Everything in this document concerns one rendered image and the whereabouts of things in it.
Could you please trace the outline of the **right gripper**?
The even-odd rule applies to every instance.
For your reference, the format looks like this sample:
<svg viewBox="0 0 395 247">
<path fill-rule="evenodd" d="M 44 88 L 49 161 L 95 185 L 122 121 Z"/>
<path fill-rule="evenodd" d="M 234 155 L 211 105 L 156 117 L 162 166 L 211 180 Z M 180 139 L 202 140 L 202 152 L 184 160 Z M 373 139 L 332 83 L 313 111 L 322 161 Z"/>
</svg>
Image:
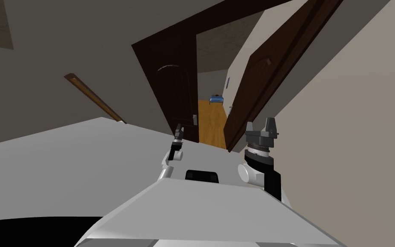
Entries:
<svg viewBox="0 0 395 247">
<path fill-rule="evenodd" d="M 252 122 L 247 122 L 245 137 L 246 142 L 250 145 L 274 148 L 274 140 L 277 139 L 275 118 L 266 119 L 265 131 L 253 131 Z"/>
</svg>

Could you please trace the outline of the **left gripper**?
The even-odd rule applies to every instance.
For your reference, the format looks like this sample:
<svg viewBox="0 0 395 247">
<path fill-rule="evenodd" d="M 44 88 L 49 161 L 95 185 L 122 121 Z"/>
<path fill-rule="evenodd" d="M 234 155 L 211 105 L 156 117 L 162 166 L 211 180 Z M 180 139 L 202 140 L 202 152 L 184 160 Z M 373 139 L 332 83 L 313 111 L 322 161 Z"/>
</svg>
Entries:
<svg viewBox="0 0 395 247">
<path fill-rule="evenodd" d="M 173 149 L 181 149 L 182 148 L 183 142 L 182 142 L 182 139 L 180 138 L 180 136 L 183 137 L 183 134 L 184 134 L 184 127 L 181 127 L 181 124 L 179 123 L 176 127 L 176 130 L 175 130 L 175 138 L 172 141 L 172 148 Z"/>
</svg>

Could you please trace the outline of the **dark brown door leaf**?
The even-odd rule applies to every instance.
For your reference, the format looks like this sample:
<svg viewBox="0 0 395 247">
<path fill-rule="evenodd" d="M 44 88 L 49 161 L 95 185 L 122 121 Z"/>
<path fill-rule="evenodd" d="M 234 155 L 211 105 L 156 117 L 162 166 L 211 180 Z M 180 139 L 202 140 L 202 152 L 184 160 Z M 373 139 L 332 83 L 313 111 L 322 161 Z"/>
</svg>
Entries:
<svg viewBox="0 0 395 247">
<path fill-rule="evenodd" d="M 266 10 L 228 69 L 226 149 L 231 152 L 343 0 L 291 0 Z"/>
<path fill-rule="evenodd" d="M 179 34 L 132 44 L 148 83 L 172 132 L 184 127 L 183 138 L 199 142 L 196 37 Z"/>
</svg>

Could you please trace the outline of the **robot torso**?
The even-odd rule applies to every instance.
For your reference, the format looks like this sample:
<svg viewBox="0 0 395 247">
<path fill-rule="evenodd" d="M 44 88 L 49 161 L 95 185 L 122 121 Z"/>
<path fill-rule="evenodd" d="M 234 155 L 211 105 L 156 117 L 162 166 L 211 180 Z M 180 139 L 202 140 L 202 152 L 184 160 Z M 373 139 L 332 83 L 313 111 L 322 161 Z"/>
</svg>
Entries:
<svg viewBox="0 0 395 247">
<path fill-rule="evenodd" d="M 163 178 L 93 224 L 87 239 L 291 244 L 347 247 L 264 190 Z"/>
</svg>

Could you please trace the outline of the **brown framed wall picture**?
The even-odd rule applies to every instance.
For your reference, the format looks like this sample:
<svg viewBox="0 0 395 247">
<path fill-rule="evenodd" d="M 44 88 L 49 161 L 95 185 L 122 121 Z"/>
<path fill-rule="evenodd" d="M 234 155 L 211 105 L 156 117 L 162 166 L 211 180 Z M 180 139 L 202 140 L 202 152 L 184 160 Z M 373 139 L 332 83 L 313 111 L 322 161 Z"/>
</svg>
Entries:
<svg viewBox="0 0 395 247">
<path fill-rule="evenodd" d="M 108 106 L 97 94 L 95 94 L 84 82 L 81 81 L 74 73 L 64 76 L 72 85 L 86 95 L 98 107 L 100 107 L 109 117 L 117 122 L 127 124 L 110 106 Z"/>
</svg>

